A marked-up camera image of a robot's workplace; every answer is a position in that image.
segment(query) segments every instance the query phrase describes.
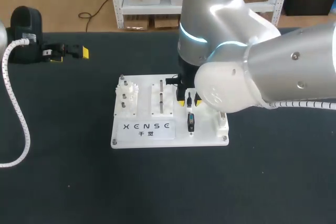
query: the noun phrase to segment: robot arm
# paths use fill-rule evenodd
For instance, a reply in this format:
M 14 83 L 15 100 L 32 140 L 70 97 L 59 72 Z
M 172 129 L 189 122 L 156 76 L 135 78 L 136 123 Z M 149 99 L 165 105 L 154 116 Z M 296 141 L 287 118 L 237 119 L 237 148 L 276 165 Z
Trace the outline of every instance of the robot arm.
M 299 101 L 334 98 L 335 27 L 326 24 L 280 36 L 243 0 L 184 0 L 182 85 L 194 84 L 205 103 L 227 113 L 254 105 L 272 109 L 281 101 L 308 106 Z

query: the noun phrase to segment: white cable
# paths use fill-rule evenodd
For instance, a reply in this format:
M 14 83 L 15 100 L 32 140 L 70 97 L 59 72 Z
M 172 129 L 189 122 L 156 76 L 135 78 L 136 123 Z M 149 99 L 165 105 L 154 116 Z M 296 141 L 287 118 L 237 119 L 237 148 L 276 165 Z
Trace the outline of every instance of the white cable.
M 336 103 L 332 102 L 313 102 L 313 101 L 282 101 L 269 104 L 273 108 L 292 107 L 292 108 L 314 108 L 325 110 L 336 110 Z
M 9 76 L 8 76 L 8 58 L 9 55 L 11 54 L 10 52 L 12 52 L 12 50 L 17 47 L 17 46 L 23 46 L 23 45 L 29 45 L 29 39 L 19 39 L 19 40 L 14 40 L 12 43 L 9 44 L 9 46 L 6 48 L 4 56 L 2 58 L 2 76 L 4 78 L 4 82 L 5 82 L 5 87 L 7 89 L 9 98 L 12 102 L 12 105 L 15 109 L 15 112 L 17 114 L 17 116 L 19 117 L 23 132 L 25 133 L 25 148 L 21 154 L 21 156 L 10 163 L 7 164 L 0 164 L 0 168 L 5 168 L 5 167 L 12 167 L 15 166 L 17 164 L 19 164 L 28 154 L 29 151 L 29 147 L 30 147 L 30 134 L 29 134 L 29 129 L 26 123 L 26 120 L 22 114 L 22 111 L 20 109 L 19 104 L 16 101 L 12 86 L 10 84 L 9 81 Z

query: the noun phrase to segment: screw hole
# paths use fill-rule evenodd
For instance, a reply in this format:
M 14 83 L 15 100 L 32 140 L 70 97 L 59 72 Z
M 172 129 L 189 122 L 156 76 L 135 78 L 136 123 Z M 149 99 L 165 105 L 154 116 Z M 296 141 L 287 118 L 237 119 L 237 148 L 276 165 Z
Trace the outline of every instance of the screw hole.
M 306 84 L 303 81 L 298 82 L 298 88 L 299 89 L 304 89 L 306 87 Z

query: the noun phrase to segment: black plug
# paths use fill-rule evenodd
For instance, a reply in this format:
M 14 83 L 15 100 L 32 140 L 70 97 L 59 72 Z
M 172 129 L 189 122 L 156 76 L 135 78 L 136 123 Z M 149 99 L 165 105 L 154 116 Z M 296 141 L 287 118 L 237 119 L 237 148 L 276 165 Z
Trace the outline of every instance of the black plug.
M 191 99 L 190 92 L 188 93 L 188 98 L 187 98 L 187 108 L 191 108 L 193 105 L 193 100 Z

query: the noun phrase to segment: white connector holder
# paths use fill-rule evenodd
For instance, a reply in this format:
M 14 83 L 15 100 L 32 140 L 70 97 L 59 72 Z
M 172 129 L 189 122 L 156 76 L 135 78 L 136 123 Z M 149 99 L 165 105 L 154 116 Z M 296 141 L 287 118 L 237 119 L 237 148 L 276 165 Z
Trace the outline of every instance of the white connector holder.
M 229 133 L 229 125 L 226 118 L 226 113 L 218 112 L 215 117 L 215 126 L 218 137 L 222 137 L 224 139 L 228 138 Z
M 132 118 L 138 110 L 139 87 L 132 81 L 119 79 L 116 91 L 114 116 Z

